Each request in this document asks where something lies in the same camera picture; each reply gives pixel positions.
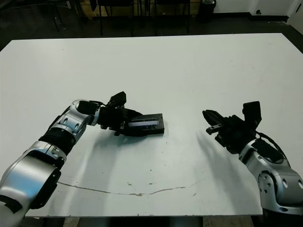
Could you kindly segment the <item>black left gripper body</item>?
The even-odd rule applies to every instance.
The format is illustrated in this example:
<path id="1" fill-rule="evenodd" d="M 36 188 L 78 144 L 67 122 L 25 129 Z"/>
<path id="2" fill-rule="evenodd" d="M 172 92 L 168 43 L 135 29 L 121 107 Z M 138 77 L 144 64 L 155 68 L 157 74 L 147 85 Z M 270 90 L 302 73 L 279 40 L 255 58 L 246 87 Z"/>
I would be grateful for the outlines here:
<path id="1" fill-rule="evenodd" d="M 128 112 L 128 109 L 122 107 L 101 107 L 97 124 L 99 124 L 102 129 L 122 129 L 124 128 L 125 121 L 128 119 Z"/>

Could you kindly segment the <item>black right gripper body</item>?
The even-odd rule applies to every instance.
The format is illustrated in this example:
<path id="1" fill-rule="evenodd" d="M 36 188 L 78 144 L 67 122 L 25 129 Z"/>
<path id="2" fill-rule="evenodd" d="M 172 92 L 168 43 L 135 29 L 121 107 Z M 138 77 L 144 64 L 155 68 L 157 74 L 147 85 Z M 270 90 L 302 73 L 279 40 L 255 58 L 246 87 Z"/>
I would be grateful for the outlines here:
<path id="1" fill-rule="evenodd" d="M 206 129 L 208 134 L 216 133 L 215 140 L 232 154 L 239 154 L 244 147 L 256 139 L 256 132 L 236 115 L 224 117 L 221 124 Z"/>

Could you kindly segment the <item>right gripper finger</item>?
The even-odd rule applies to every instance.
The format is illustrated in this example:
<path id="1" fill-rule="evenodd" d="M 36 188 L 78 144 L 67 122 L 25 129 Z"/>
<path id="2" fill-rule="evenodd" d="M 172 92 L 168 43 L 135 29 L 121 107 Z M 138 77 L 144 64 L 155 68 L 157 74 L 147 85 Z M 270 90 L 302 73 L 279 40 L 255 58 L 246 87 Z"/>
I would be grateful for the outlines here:
<path id="1" fill-rule="evenodd" d="M 222 123 L 223 117 L 221 115 L 213 115 L 213 114 L 206 114 L 204 115 L 205 120 L 211 126 L 218 125 Z"/>
<path id="2" fill-rule="evenodd" d="M 207 121 L 221 121 L 224 118 L 215 110 L 204 110 L 203 117 Z"/>

